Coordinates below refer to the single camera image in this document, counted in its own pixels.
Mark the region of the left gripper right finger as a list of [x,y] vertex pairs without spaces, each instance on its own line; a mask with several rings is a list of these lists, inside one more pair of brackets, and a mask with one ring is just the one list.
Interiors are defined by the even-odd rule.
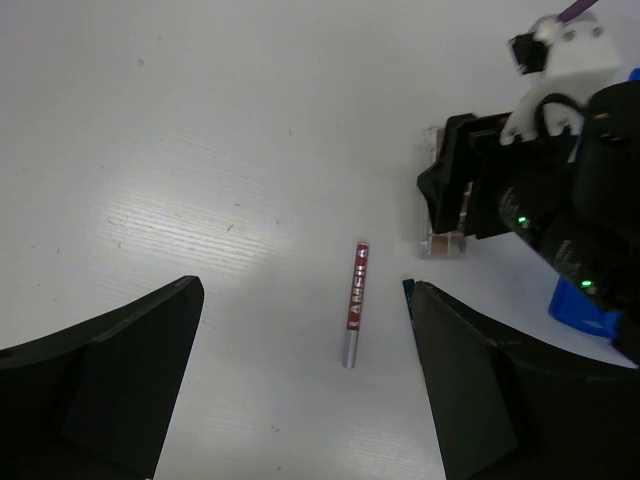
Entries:
[[635,479],[639,373],[542,342],[428,282],[412,328],[449,479]]

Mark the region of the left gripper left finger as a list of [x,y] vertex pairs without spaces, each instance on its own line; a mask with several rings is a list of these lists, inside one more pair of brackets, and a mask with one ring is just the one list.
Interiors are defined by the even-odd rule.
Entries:
[[153,478],[203,304],[201,280],[184,276],[3,349],[2,478]]

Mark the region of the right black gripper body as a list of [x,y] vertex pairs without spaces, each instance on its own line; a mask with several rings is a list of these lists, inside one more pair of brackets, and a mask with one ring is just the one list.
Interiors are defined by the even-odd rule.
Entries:
[[511,229],[500,218],[508,187],[553,177],[567,163],[578,137],[565,127],[558,136],[500,143],[506,113],[455,115],[438,129],[433,162],[417,177],[431,231],[490,238]]

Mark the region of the clear eyeshadow palette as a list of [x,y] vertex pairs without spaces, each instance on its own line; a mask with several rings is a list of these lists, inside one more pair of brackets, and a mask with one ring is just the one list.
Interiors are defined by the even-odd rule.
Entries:
[[[444,128],[430,127],[423,135],[423,162],[426,168],[436,163],[443,144]],[[463,201],[456,230],[436,234],[431,224],[428,203],[419,189],[418,205],[418,257],[422,260],[451,260],[466,255],[467,238],[463,235],[463,224],[466,219],[472,183],[468,183],[463,192]]]

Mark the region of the dark blue gold pencil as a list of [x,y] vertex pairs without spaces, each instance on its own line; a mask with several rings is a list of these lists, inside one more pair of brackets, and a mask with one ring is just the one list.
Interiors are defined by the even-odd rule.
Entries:
[[407,305],[410,321],[413,321],[412,298],[413,298],[414,286],[415,286],[414,279],[409,278],[402,281],[402,287],[403,287],[405,302]]

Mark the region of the red silver lip gloss tube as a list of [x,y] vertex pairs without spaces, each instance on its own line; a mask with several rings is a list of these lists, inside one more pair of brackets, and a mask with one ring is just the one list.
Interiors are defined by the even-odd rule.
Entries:
[[343,366],[347,369],[352,369],[355,366],[369,250],[370,247],[368,243],[359,242],[357,244],[350,285],[351,290],[342,358]]

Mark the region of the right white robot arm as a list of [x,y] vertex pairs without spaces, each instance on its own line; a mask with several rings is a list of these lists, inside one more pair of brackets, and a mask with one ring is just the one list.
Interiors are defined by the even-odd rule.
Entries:
[[451,117],[417,179],[437,234],[512,232],[595,306],[620,316],[614,348],[639,358],[639,85],[586,102],[551,93],[534,136],[503,145],[506,116]]

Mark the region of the blue plastic organizer bin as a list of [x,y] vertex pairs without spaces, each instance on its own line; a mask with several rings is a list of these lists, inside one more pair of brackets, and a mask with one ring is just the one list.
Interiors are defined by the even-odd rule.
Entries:
[[574,329],[614,339],[623,314],[639,312],[637,70],[589,100],[572,166],[581,270],[562,274],[549,313]]

